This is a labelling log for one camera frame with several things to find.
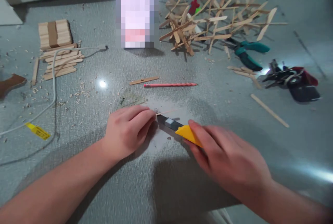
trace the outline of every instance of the forearm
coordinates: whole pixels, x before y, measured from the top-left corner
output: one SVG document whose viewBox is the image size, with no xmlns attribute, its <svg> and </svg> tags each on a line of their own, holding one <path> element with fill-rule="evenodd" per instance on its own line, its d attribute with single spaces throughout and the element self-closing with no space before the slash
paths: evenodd
<svg viewBox="0 0 333 224">
<path fill-rule="evenodd" d="M 101 142 L 50 171 L 0 209 L 2 223 L 65 223 L 89 190 L 117 161 Z"/>
<path fill-rule="evenodd" d="M 272 182 L 261 193 L 243 198 L 242 203 L 269 223 L 331 223 L 329 208 Z"/>
</svg>

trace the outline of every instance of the white cable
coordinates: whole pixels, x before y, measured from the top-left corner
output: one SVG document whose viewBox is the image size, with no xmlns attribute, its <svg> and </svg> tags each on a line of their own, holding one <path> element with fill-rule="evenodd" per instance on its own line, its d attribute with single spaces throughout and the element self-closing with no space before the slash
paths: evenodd
<svg viewBox="0 0 333 224">
<path fill-rule="evenodd" d="M 55 102 L 56 102 L 56 98 L 57 98 L 57 95 L 56 95 L 56 77 L 54 75 L 54 65 L 55 65 L 55 61 L 56 61 L 56 56 L 58 54 L 58 52 L 60 51 L 63 51 L 63 50 L 82 50 L 82 49 L 99 49 L 100 51 L 103 51 L 103 50 L 106 50 L 106 46 L 105 45 L 99 45 L 97 47 L 84 47 L 84 48 L 64 48 L 64 49 L 59 49 L 55 52 L 54 54 L 54 57 L 53 57 L 53 63 L 52 63 L 52 80 L 53 80 L 53 100 L 52 102 L 45 108 L 43 109 L 39 114 L 37 114 L 34 118 L 32 118 L 30 121 L 28 122 L 32 122 L 34 120 L 36 120 L 41 114 L 43 114 L 48 108 L 50 108 Z M 14 130 L 17 130 L 21 127 L 24 127 L 25 124 L 22 124 L 18 127 L 15 127 L 15 128 L 12 128 L 10 130 L 7 130 L 7 131 L 4 131 L 4 132 L 1 132 L 0 133 L 0 136 L 1 135 L 4 135 L 4 134 L 7 134 L 9 132 L 12 132 Z"/>
</svg>

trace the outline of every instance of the pink pencil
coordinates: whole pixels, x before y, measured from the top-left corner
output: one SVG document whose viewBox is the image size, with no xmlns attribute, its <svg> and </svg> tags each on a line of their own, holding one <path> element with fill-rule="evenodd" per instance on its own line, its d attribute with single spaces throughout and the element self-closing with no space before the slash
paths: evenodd
<svg viewBox="0 0 333 224">
<path fill-rule="evenodd" d="M 144 84 L 145 88 L 154 88 L 154 87 L 182 87 L 182 86 L 195 86 L 197 83 L 151 83 Z"/>
</svg>

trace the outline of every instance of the red object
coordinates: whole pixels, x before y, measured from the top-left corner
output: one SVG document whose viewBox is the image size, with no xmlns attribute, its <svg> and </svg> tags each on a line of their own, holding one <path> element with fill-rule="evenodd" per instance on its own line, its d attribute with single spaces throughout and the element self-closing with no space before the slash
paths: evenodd
<svg viewBox="0 0 333 224">
<path fill-rule="evenodd" d="M 197 8 L 199 8 L 199 7 L 200 7 L 200 4 L 197 3 L 197 0 L 193 0 L 193 1 L 191 2 L 191 7 L 190 7 L 190 9 L 188 10 L 189 14 L 190 14 L 191 16 L 193 16 L 193 15 L 195 14 L 195 10 L 196 10 Z"/>
<path fill-rule="evenodd" d="M 151 83 L 144 84 L 145 88 L 153 88 L 153 87 L 182 87 L 182 86 L 195 86 L 197 83 Z"/>
<path fill-rule="evenodd" d="M 304 71 L 302 74 L 302 82 L 305 85 L 313 85 L 318 86 L 318 80 L 310 75 L 303 67 L 292 67 L 292 70 L 296 71 L 297 73 Z"/>
</svg>

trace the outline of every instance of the pliers handle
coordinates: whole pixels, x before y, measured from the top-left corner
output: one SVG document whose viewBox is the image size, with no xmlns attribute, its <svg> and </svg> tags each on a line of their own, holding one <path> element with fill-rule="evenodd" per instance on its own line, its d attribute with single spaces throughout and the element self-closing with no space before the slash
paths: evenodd
<svg viewBox="0 0 333 224">
<path fill-rule="evenodd" d="M 250 57 L 246 50 L 255 50 L 260 53 L 266 53 L 270 50 L 270 48 L 259 42 L 238 42 L 232 38 L 228 38 L 227 41 L 236 44 L 235 54 L 240 58 L 241 62 L 249 69 L 253 71 L 261 71 L 263 68 Z"/>
</svg>

